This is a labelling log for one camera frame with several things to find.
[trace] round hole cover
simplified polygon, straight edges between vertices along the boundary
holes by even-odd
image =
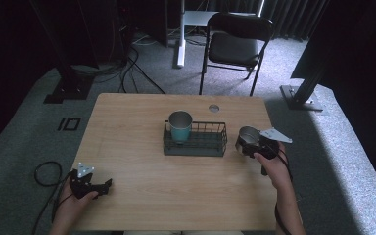
[[[219,111],[219,106],[218,105],[210,105],[209,110],[213,113],[217,113]]]

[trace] black chair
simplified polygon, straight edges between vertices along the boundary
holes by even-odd
[[[207,67],[217,67],[247,71],[249,74],[245,79],[248,79],[256,68],[255,80],[250,92],[250,96],[253,96],[263,61],[264,49],[273,32],[273,23],[268,19],[230,13],[213,15],[207,23],[207,41],[201,72],[200,95],[203,93],[204,74],[207,72]],[[260,49],[258,48],[259,41],[262,42]]]

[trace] desk leg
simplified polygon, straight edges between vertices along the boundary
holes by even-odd
[[[184,67],[185,61],[185,0],[181,0],[181,36],[179,37],[179,50],[178,50],[178,66],[180,68]]]

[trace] gray carpet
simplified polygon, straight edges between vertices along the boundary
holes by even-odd
[[[191,39],[204,41],[201,37]],[[170,41],[170,46],[165,48],[150,40],[139,41],[133,45],[138,51],[136,64],[167,94],[198,94],[204,49],[188,43],[185,67],[177,69],[174,43]],[[294,40],[271,41],[255,96],[264,99],[272,125],[294,140],[287,145],[287,152],[306,232],[376,234],[376,173],[333,92],[322,86],[315,89],[314,94],[326,110],[324,113],[289,110],[282,98],[280,85],[302,82],[290,76],[305,47],[305,42]],[[136,58],[134,51],[130,58]],[[203,94],[248,96],[252,80],[245,81],[241,77],[244,73],[209,69]],[[44,105],[46,95],[52,93],[59,79],[56,70],[50,70],[39,79],[0,135],[0,234],[31,232],[52,192],[52,188],[35,182],[35,168],[47,161],[57,161],[66,174],[72,167],[97,96],[118,92],[120,86],[118,73],[99,75],[87,100]],[[127,73],[124,87],[129,93],[160,93],[137,69]],[[63,118],[81,118],[81,123],[76,131],[58,130]],[[56,175],[57,171],[50,167],[40,172],[40,177],[48,182],[57,180]],[[43,214],[37,234],[48,232],[50,208]],[[266,233],[272,234],[245,232],[249,235]]]

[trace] desk top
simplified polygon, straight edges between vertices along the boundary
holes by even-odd
[[[164,121],[175,110],[225,122],[224,157],[165,156]],[[273,230],[276,191],[234,146],[244,125],[271,127],[261,98],[101,94],[73,167],[94,166],[92,183],[112,178],[113,186],[75,229]]]

